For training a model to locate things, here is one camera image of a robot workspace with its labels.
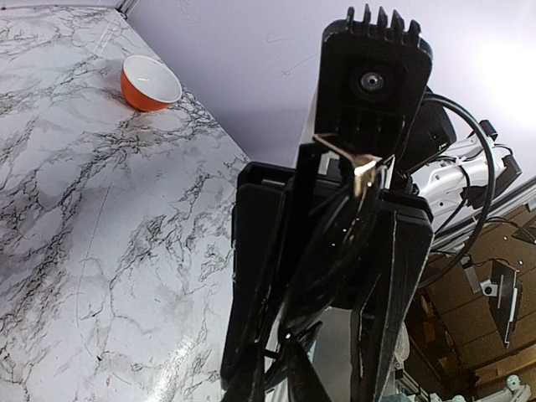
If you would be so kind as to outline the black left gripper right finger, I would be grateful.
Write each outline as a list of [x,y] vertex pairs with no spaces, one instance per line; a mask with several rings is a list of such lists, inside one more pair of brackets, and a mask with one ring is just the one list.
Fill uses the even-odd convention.
[[287,352],[287,390],[291,402],[330,402],[302,345],[291,340]]

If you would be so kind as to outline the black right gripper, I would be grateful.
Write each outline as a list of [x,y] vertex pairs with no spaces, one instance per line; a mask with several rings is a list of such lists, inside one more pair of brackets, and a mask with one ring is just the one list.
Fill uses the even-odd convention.
[[369,211],[356,213],[345,188],[317,176],[321,155],[318,145],[305,144],[294,168],[250,162],[238,176],[223,389],[249,346],[266,342],[287,287],[296,282],[300,307],[349,309],[355,302],[350,399],[382,398],[430,252],[433,216],[424,198],[387,189]]

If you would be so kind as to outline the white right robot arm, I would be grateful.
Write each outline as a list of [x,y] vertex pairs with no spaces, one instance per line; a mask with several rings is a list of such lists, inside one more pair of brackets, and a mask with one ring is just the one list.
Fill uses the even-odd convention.
[[447,194],[492,204],[508,166],[491,127],[428,90],[320,94],[293,169],[251,162],[233,209],[227,401],[325,401],[307,354],[331,306],[351,318],[351,398],[382,398]]

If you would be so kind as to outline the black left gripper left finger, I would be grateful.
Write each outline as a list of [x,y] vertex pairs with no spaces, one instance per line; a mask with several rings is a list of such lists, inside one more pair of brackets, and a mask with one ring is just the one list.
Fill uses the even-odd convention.
[[259,343],[245,351],[235,376],[224,393],[222,402],[263,402],[265,400],[265,357]]

